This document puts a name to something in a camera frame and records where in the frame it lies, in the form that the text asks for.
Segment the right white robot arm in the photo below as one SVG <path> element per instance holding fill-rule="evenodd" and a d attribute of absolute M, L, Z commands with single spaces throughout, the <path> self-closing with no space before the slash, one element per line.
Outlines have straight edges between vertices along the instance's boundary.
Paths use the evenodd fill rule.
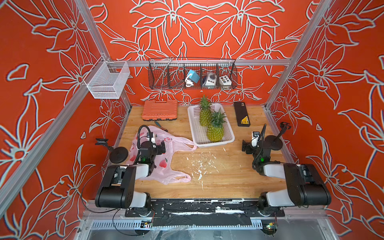
<path fill-rule="evenodd" d="M 270 148 L 242 141 L 242 151 L 254 157 L 252 167 L 261 176 L 286 181 L 286 188 L 261 193 L 257 209 L 269 215 L 282 207 L 328 206 L 332 197 L 316 167 L 272 161 Z"/>

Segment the pink plastic bag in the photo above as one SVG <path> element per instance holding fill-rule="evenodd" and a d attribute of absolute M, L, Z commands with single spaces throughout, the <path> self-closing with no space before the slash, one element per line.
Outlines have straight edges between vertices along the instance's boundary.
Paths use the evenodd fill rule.
<path fill-rule="evenodd" d="M 138 149 L 138 138 L 140 138 L 140 144 L 146 142 L 148 132 L 154 132 L 156 134 L 157 145 L 160 145 L 161 141 L 165 142 L 166 152 L 162 155 L 156 156 L 154 162 L 156 167 L 150 176 L 142 178 L 142 180 L 155 180 L 164 185 L 189 183 L 191 181 L 190 175 L 184 172 L 175 171 L 171 168 L 172 158 L 177 152 L 193 152 L 198 147 L 187 138 L 173 136 L 172 134 L 155 126 L 143 127 L 141 131 L 136 134 L 132 141 L 131 148 L 129 149 L 129 156 L 124 164 L 134 164 L 136 157 L 141 154 Z"/>

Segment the white perforated plastic basket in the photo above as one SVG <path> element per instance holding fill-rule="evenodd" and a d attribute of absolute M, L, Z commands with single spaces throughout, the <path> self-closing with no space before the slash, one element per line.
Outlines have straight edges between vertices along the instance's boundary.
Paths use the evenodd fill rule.
<path fill-rule="evenodd" d="M 199 148 L 211 148 L 234 142 L 235 135 L 223 106 L 219 103 L 213 103 L 210 108 L 213 120 L 203 126 L 201 119 L 207 114 L 202 114 L 202 106 L 188 107 L 193 143 Z"/>

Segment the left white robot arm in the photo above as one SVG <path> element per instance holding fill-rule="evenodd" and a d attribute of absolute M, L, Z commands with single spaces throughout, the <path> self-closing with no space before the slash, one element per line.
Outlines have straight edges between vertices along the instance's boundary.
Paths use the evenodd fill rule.
<path fill-rule="evenodd" d="M 151 141 L 141 144 L 144 156 L 138 155 L 139 161 L 133 165 L 122 165 L 129 151 L 124 147 L 113 148 L 102 139 L 101 143 L 110 152 L 110 161 L 113 163 L 107 167 L 101 185 L 97 191 L 95 205 L 98 208 L 113 209 L 141 209 L 150 212 L 152 210 L 151 197 L 148 193 L 135 191 L 135 181 L 152 174 L 155 158 L 166 152 L 165 142 L 159 145 Z"/>

